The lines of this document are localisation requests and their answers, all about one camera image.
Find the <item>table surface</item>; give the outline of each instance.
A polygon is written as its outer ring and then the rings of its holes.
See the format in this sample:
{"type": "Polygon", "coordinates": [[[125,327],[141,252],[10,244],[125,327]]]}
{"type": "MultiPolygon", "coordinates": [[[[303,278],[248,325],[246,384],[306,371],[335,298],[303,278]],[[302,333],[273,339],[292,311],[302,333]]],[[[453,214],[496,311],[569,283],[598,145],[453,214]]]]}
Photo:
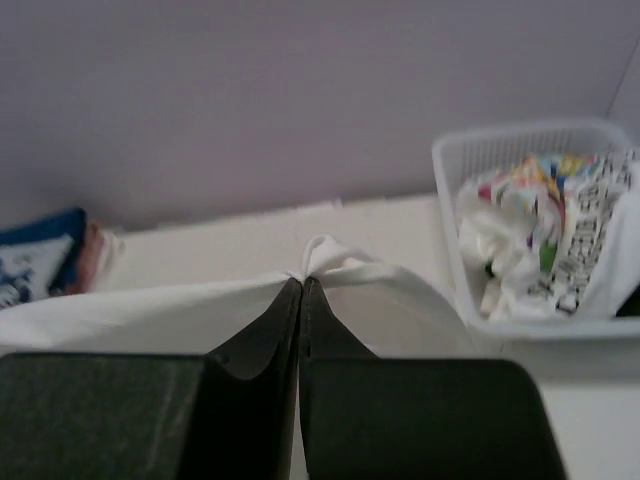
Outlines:
{"type": "MultiPolygon", "coordinates": [[[[453,289],[436,196],[320,205],[124,234],[108,290],[243,279],[300,271],[307,241],[326,233],[453,289]]],[[[573,479],[640,478],[640,379],[539,384],[573,479]]],[[[291,479],[306,478],[299,423],[291,479]]]]}

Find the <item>white plastic basket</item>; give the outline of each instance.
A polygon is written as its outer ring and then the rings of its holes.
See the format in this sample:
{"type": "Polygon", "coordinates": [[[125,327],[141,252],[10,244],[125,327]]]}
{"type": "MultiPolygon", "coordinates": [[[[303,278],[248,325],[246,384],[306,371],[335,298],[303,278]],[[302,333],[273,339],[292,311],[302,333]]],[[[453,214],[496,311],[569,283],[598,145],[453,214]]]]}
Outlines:
{"type": "Polygon", "coordinates": [[[456,307],[467,327],[494,339],[541,341],[627,339],[640,337],[640,318],[603,322],[581,320],[544,324],[518,319],[491,324],[478,312],[487,282],[484,272],[465,268],[458,248],[454,198],[469,177],[518,163],[528,153],[590,153],[632,146],[625,133],[598,119],[557,120],[484,128],[445,135],[433,144],[433,163],[449,259],[456,287],[456,307]]]}

